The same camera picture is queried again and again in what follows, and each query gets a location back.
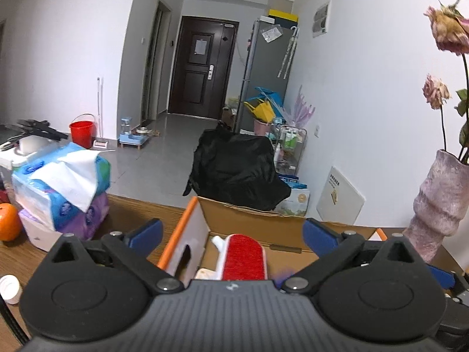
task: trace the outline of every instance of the gray ribbed panel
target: gray ribbed panel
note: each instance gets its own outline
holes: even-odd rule
[[[306,297],[282,294],[272,282],[193,281],[158,296],[146,315],[106,341],[57,344],[34,339],[23,352],[442,352],[431,340],[379,346],[331,328]]]

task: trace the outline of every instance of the flower stem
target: flower stem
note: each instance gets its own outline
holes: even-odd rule
[[[441,105],[440,111],[441,111],[441,129],[443,130],[443,142],[445,143],[445,152],[446,152],[446,134],[445,134],[445,122],[443,121],[443,105]]]
[[[464,71],[466,72],[466,93],[469,94],[469,74],[468,74],[468,63],[466,61],[466,55],[462,54],[463,56],[463,61],[464,61]],[[466,143],[468,142],[468,136],[469,136],[469,97],[466,98],[466,136],[464,137],[464,144],[463,148],[461,149],[459,159],[461,158],[461,155],[463,154],[463,149],[466,146]]]

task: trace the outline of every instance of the textured ceramic vase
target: textured ceramic vase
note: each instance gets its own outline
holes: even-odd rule
[[[469,165],[439,150],[414,200],[415,215],[404,231],[425,262],[433,259],[445,237],[456,233],[468,206]]]

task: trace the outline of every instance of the pink flower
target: pink flower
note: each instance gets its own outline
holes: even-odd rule
[[[431,32],[438,49],[449,50],[456,55],[469,54],[469,20],[447,15],[431,6],[424,15],[430,19]]]
[[[427,98],[427,103],[430,103],[430,107],[433,110],[439,110],[442,105],[451,98],[446,84],[444,84],[441,79],[435,78],[430,74],[427,75],[422,90],[424,91],[424,96]]]

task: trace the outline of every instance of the bucket handle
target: bucket handle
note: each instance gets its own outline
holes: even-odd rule
[[[72,120],[72,123],[75,123],[75,121],[76,121],[80,116],[85,116],[85,115],[90,115],[90,116],[92,116],[92,117],[93,117],[93,123],[96,124],[96,118],[95,118],[95,116],[94,116],[93,114],[81,114],[81,115],[78,115],[74,120]]]

